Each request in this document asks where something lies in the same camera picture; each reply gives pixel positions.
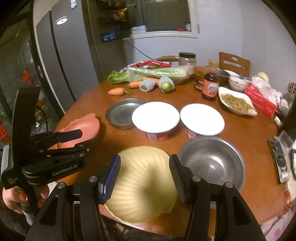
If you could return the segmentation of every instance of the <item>green fruit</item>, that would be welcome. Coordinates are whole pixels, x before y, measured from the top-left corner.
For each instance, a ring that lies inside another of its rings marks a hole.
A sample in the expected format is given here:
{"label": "green fruit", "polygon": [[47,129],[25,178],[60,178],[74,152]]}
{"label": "green fruit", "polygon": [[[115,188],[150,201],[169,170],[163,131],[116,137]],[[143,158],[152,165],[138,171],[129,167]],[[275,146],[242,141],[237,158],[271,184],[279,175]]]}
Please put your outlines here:
{"label": "green fruit", "polygon": [[173,90],[173,85],[171,83],[169,83],[169,82],[164,82],[161,85],[161,89],[164,92],[168,93],[168,92],[171,92]]}

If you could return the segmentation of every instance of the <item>human hand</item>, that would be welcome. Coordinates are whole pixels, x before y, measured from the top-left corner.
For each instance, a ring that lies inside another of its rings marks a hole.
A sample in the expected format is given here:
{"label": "human hand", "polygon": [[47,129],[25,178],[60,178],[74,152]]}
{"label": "human hand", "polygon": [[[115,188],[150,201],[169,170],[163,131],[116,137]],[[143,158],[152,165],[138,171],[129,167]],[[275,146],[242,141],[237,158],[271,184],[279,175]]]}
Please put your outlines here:
{"label": "human hand", "polygon": [[[42,205],[44,204],[45,200],[47,199],[47,197],[49,195],[48,185],[41,187],[40,195],[41,195],[41,197],[38,200],[38,207],[42,207]],[[3,188],[2,197],[3,197],[3,201],[4,201],[5,205],[9,209],[11,209],[19,214],[23,214],[19,203],[28,201],[28,196],[24,192],[17,189],[16,187],[10,188],[10,189]]]}

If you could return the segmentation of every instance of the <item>red tissue box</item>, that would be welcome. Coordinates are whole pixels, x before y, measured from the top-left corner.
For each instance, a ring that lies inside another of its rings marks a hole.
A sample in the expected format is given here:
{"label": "red tissue box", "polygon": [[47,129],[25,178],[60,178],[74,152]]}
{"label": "red tissue box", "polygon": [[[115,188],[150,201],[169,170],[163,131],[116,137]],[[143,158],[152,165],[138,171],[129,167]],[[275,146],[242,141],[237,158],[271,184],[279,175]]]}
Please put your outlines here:
{"label": "red tissue box", "polygon": [[277,105],[266,99],[263,96],[263,94],[260,93],[256,86],[254,86],[251,83],[248,83],[244,93],[250,97],[254,107],[257,107],[259,110],[261,110],[264,114],[268,115],[269,117],[273,116],[277,108]]}

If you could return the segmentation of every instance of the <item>black jar lid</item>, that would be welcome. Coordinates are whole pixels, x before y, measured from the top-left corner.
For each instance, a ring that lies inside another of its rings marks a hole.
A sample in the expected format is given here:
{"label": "black jar lid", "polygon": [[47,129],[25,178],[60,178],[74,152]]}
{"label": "black jar lid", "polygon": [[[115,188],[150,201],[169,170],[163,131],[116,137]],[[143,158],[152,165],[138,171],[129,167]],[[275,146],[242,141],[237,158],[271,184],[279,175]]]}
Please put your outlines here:
{"label": "black jar lid", "polygon": [[180,52],[179,57],[182,57],[182,58],[195,58],[196,55],[195,55],[195,53]]}

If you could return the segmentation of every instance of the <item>wooden table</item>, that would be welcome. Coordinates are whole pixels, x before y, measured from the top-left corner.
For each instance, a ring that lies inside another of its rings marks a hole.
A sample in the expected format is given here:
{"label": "wooden table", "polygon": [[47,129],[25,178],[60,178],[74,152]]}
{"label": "wooden table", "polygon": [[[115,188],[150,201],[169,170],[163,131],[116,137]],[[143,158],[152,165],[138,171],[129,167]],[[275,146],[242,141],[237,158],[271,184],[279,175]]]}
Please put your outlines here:
{"label": "wooden table", "polygon": [[[158,147],[166,153],[177,154],[182,146],[189,141],[185,134],[185,127],[180,121],[171,136],[163,141],[154,142],[146,139],[144,134],[134,128],[119,130],[111,126],[105,119],[108,107],[125,98],[138,98],[145,102],[162,101],[175,106],[179,111],[191,103],[203,103],[218,110],[225,120],[225,129],[219,137],[232,143],[241,153],[246,166],[246,183],[241,191],[243,198],[249,205],[259,223],[275,215],[279,215],[285,208],[284,185],[279,185],[270,154],[267,139],[276,135],[277,126],[273,119],[258,111],[256,117],[238,116],[229,112],[217,98],[206,101],[201,93],[193,88],[193,81],[177,85],[172,93],[162,93],[158,88],[152,92],[134,90],[131,96],[110,96],[107,92],[125,84],[111,85],[107,81],[100,83],[82,97],[67,111],[56,130],[66,127],[71,121],[89,113],[95,113],[101,127],[99,136],[102,138],[96,150],[86,154],[86,168],[83,171],[63,178],[61,181],[68,185],[80,182],[91,175],[95,175],[102,165],[106,165],[113,153],[118,153],[133,146],[149,145]],[[103,215],[114,219],[106,208],[100,205]],[[163,214],[158,219],[146,224],[136,225],[138,228],[158,234],[183,236],[186,230],[190,207],[176,202],[173,211]],[[210,212],[209,235],[214,234],[215,211]]]}

